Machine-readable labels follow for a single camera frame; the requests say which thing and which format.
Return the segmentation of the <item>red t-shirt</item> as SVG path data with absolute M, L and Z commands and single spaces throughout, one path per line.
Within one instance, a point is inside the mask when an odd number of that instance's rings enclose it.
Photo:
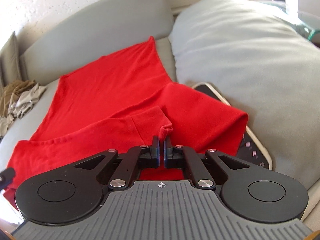
M 151 37 L 60 77 L 37 130 L 13 150 L 16 176 L 4 196 L 13 202 L 32 176 L 110 148 L 125 153 L 154 136 L 234 156 L 247 122 L 247 113 L 173 82 Z

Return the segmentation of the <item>white smartphone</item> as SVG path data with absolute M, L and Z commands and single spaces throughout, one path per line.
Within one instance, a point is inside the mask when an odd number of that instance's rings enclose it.
M 192 89 L 202 92 L 225 105 L 231 106 L 231 104 L 210 83 L 197 83 L 192 86 Z M 242 136 L 242 141 L 236 157 L 269 170 L 273 169 L 272 158 L 268 150 L 248 126 L 246 126 L 246 130 Z

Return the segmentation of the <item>light grey crumpled garment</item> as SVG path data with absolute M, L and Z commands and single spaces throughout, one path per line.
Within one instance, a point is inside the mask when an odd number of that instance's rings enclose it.
M 1 139 L 16 119 L 23 118 L 33 109 L 46 90 L 47 86 L 41 86 L 39 83 L 36 83 L 31 90 L 23 92 L 18 101 L 9 107 L 7 117 L 1 118 Z

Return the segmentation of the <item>tan crumpled garment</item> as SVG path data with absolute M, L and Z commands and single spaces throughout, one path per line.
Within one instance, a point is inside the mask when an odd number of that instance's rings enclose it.
M 35 81 L 15 80 L 5 86 L 1 96 L 1 118 L 7 117 L 9 107 L 18 101 L 23 92 L 31 90 L 35 85 Z

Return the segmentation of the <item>olive throw pillow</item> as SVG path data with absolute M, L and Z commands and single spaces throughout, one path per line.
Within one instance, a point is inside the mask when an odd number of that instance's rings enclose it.
M 18 42 L 15 32 L 11 34 L 1 49 L 1 79 L 3 86 L 15 80 L 22 80 L 19 65 Z

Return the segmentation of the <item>large light grey cushion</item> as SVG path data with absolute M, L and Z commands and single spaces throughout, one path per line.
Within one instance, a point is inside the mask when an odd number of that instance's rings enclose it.
M 266 5 L 202 0 L 169 36 L 179 83 L 209 82 L 248 113 L 277 172 L 319 179 L 319 49 Z

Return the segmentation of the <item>grey sofa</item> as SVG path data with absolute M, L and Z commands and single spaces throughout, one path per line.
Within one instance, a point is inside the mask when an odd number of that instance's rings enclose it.
M 18 141 L 29 139 L 40 125 L 63 74 L 153 36 L 163 66 L 178 82 L 169 40 L 176 18 L 168 0 L 100 0 L 69 16 L 33 43 L 20 56 L 22 76 L 48 88 L 35 108 L 5 135 L 1 168 L 6 167 Z

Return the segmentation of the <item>glass side table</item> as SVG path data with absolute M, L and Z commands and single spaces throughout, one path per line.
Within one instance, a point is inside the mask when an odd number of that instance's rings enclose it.
M 291 26 L 299 35 L 319 48 L 319 16 L 304 11 L 290 11 L 284 4 L 265 2 L 273 14 Z

